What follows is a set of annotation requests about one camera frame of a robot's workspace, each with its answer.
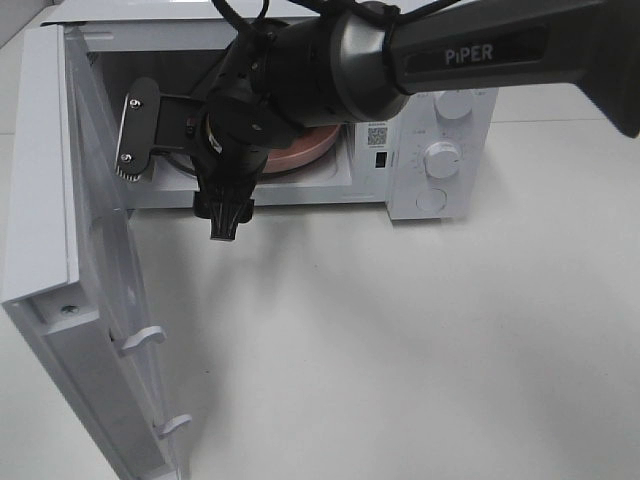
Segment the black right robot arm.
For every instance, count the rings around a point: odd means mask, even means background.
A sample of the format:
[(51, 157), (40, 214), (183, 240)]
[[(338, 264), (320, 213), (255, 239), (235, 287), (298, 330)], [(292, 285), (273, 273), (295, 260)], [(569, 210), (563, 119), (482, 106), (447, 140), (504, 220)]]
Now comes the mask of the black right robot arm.
[(306, 128), (390, 119), (418, 93), (568, 83), (639, 134), (635, 1), (309, 1), (294, 24), (215, 7), (237, 33), (203, 113), (215, 163), (195, 164), (194, 209), (216, 240), (251, 218), (270, 151)]

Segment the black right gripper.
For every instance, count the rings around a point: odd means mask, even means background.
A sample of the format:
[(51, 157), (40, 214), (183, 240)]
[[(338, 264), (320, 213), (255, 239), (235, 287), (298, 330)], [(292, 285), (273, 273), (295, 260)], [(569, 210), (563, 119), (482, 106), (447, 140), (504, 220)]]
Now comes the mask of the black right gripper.
[(207, 154), (197, 159), (201, 191), (193, 212), (210, 221), (210, 239), (234, 241), (237, 228), (254, 212), (251, 197), (270, 151), (269, 110), (249, 84), (200, 84), (202, 137)]

